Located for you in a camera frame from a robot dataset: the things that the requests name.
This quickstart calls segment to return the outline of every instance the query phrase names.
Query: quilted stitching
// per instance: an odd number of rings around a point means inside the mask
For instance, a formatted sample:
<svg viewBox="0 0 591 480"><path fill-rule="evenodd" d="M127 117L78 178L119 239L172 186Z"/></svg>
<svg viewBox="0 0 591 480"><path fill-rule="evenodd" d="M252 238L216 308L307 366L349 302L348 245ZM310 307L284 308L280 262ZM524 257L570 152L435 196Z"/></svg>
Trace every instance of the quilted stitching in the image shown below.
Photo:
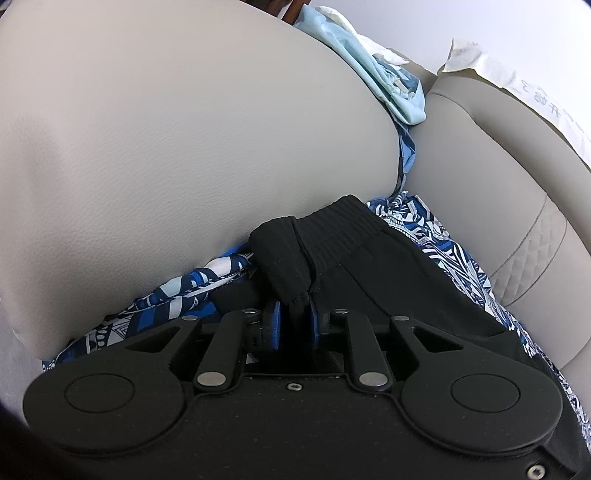
<svg viewBox="0 0 591 480"><path fill-rule="evenodd" d="M566 232L566 218L548 198L536 223L515 253L491 276L492 288L506 306L516 301L550 265Z"/></svg>

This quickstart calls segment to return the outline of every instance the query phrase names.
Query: white paper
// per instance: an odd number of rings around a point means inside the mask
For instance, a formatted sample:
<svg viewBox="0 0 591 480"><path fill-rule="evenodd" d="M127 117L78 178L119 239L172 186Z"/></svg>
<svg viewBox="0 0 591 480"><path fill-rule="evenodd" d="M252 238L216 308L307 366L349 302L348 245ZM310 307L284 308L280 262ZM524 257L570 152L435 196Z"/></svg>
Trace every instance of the white paper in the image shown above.
<svg viewBox="0 0 591 480"><path fill-rule="evenodd" d="M491 57L477 43L454 38L443 71L458 72L465 69L472 69L493 85L507 90L539 116L548 120L591 168L591 138L541 86L523 79L516 70Z"/></svg>

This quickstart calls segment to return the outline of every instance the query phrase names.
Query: black cloth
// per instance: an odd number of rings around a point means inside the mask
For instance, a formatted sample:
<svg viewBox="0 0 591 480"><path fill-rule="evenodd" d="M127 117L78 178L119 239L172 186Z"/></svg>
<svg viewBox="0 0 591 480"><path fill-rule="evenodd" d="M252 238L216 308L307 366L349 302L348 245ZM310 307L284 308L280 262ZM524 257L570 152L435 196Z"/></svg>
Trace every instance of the black cloth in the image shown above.
<svg viewBox="0 0 591 480"><path fill-rule="evenodd" d="M576 415L546 362L530 358L515 332L457 290L409 238L357 198L343 197L302 219L271 220L251 233L249 243L300 336L311 335L311 304L318 317L335 308L382 324L406 315L537 368L563 393L563 414L547 450L573 471L589 460Z"/></svg>

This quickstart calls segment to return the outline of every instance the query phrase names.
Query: seat cushion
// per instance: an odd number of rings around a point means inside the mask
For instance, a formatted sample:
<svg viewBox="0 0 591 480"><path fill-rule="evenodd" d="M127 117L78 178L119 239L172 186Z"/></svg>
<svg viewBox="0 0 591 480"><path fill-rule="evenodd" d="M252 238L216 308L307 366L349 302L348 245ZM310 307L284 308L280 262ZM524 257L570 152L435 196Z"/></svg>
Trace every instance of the seat cushion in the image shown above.
<svg viewBox="0 0 591 480"><path fill-rule="evenodd" d="M426 112L411 131L409 191L591 408L591 368L578 360L591 338L591 173L551 125L470 72L438 78Z"/></svg>
<svg viewBox="0 0 591 480"><path fill-rule="evenodd" d="M0 139L0 297L40 358L264 221L398 175L356 73L236 0L15 2Z"/></svg>
<svg viewBox="0 0 591 480"><path fill-rule="evenodd" d="M0 402L22 417L22 397L41 374L41 362L31 356L8 326L0 304Z"/></svg>

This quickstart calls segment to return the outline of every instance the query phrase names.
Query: light blue cloth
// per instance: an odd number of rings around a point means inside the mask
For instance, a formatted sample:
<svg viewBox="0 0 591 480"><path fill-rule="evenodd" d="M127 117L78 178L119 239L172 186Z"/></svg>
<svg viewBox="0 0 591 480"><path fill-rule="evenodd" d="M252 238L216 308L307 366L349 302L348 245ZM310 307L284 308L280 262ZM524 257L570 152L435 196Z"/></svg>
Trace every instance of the light blue cloth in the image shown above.
<svg viewBox="0 0 591 480"><path fill-rule="evenodd" d="M308 5L302 6L294 26L332 48L387 107L398 126L402 169L408 173L413 166L415 145L407 126L426 119L425 96L419 79L402 67L378 61L351 33Z"/></svg>

